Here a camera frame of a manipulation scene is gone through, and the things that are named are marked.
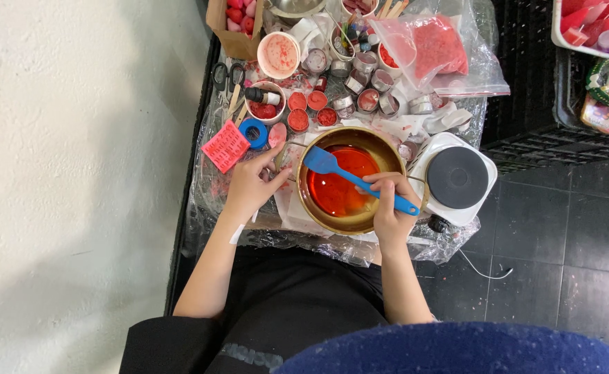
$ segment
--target white wall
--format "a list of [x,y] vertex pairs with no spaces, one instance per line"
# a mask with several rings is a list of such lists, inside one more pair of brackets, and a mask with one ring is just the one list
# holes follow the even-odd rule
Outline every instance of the white wall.
[[0,0],[0,373],[117,372],[163,313],[201,0]]

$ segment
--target scissors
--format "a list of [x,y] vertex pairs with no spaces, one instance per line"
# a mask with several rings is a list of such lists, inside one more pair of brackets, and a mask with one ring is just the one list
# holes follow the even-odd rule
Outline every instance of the scissors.
[[[212,67],[213,84],[221,93],[224,118],[227,118],[228,114],[233,114],[237,110],[238,96],[245,82],[245,68],[239,63],[234,63],[229,69],[229,63],[230,59],[226,59],[226,64],[216,63]],[[228,88],[231,86],[234,88],[229,104]]]

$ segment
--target black sleeve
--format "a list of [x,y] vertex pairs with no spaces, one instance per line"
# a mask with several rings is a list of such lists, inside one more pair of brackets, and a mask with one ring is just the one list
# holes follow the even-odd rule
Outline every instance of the black sleeve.
[[159,317],[129,328],[120,374],[202,373],[219,351],[213,319]]

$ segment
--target gold metal pot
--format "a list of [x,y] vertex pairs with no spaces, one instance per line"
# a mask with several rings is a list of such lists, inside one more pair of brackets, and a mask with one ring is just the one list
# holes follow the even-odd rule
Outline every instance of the gold metal pot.
[[[334,145],[354,146],[365,150],[374,158],[380,172],[399,172],[406,174],[404,164],[401,162],[399,153],[383,139],[380,135],[373,131],[369,131],[361,127],[340,127],[329,130],[321,134],[318,138],[312,141],[309,146],[297,142],[286,142],[284,149],[277,155],[275,163],[277,169],[281,167],[284,153],[290,144],[297,144],[306,147],[295,169],[295,184],[298,188],[298,196],[304,210],[309,216],[324,228],[345,235],[359,235],[371,232],[374,230],[374,214],[378,209],[378,199],[369,197],[367,210],[359,212],[354,216],[334,217],[321,208],[316,202],[311,199],[309,187],[307,186],[307,172],[309,168],[305,166],[303,160],[305,155],[313,146],[319,146],[326,149]],[[422,207],[426,206],[426,201],[429,199],[429,189],[425,185],[425,199]]]

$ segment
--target blue silicone spatula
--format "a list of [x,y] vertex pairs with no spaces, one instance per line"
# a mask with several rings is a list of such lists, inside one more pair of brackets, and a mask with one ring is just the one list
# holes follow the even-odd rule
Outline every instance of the blue silicone spatula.
[[[304,165],[318,174],[337,174],[343,179],[367,191],[375,198],[380,198],[380,192],[371,191],[369,189],[371,183],[367,183],[361,178],[340,168],[339,164],[337,164],[337,157],[320,147],[313,146],[311,149],[309,149],[307,154],[304,156]],[[394,208],[400,212],[410,214],[411,216],[417,216],[420,214],[420,209],[399,195],[394,196]]]

